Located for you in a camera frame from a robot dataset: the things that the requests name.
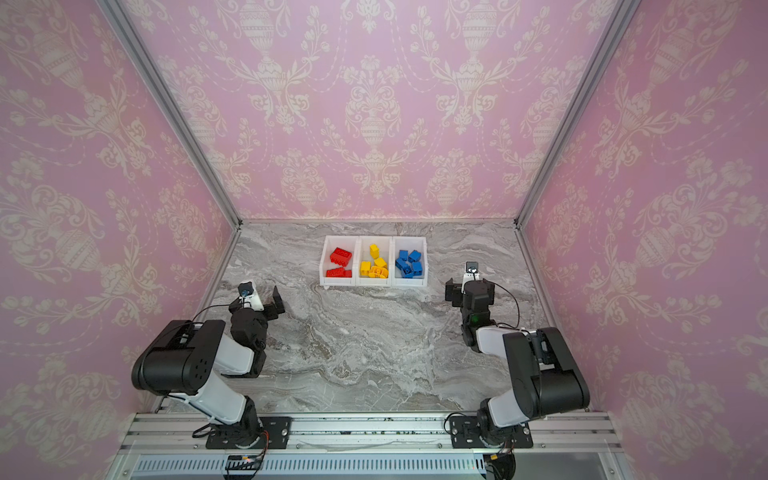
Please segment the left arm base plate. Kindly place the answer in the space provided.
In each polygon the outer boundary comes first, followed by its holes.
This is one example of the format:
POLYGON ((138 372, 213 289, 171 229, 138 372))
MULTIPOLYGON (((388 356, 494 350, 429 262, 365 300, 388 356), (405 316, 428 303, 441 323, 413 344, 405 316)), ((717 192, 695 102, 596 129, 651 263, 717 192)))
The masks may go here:
POLYGON ((210 427, 205 447, 209 450, 285 450, 291 437, 290 416, 260 417, 253 427, 216 425, 210 427))

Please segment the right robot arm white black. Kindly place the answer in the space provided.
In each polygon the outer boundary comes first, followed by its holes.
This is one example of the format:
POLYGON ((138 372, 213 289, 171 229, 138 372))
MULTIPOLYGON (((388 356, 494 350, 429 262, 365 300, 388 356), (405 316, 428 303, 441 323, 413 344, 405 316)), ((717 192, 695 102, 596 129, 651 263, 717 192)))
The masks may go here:
POLYGON ((492 445, 532 420, 585 409, 591 403, 587 382, 559 329, 527 331, 491 318, 495 287, 487 280, 445 283, 445 300, 460 310, 466 346, 507 364, 509 390, 483 400, 477 410, 481 437, 492 445))

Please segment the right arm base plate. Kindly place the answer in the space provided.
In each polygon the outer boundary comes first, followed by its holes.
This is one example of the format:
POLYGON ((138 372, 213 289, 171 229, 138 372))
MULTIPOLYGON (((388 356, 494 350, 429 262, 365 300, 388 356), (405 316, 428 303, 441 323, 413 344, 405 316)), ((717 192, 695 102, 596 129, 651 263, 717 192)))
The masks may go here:
POLYGON ((496 427, 488 417, 452 412, 443 421, 454 449, 531 449, 534 442, 527 423, 496 427))

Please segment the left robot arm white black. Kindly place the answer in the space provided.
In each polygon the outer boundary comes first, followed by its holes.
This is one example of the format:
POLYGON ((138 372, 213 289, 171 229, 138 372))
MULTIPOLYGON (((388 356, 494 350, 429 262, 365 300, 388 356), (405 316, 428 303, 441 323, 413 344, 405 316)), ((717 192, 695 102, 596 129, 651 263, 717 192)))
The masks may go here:
POLYGON ((261 301, 252 282, 238 285, 224 320, 172 320, 139 355, 131 371, 133 386, 180 401, 203 413, 209 431, 238 436, 250 444, 263 435, 255 404, 225 382, 257 378, 267 359, 269 323, 285 313, 277 288, 261 301))

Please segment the red lego brick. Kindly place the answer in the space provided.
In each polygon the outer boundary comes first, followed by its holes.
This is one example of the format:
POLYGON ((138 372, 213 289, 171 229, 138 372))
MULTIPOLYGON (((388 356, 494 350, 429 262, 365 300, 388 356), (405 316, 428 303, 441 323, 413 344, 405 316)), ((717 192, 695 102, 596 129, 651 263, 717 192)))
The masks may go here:
POLYGON ((337 247, 330 254, 329 260, 339 267, 346 268, 352 260, 352 257, 353 253, 351 251, 337 247))
POLYGON ((351 278, 352 277, 352 270, 346 269, 344 267, 337 267, 333 269, 328 269, 325 272, 326 278, 351 278))

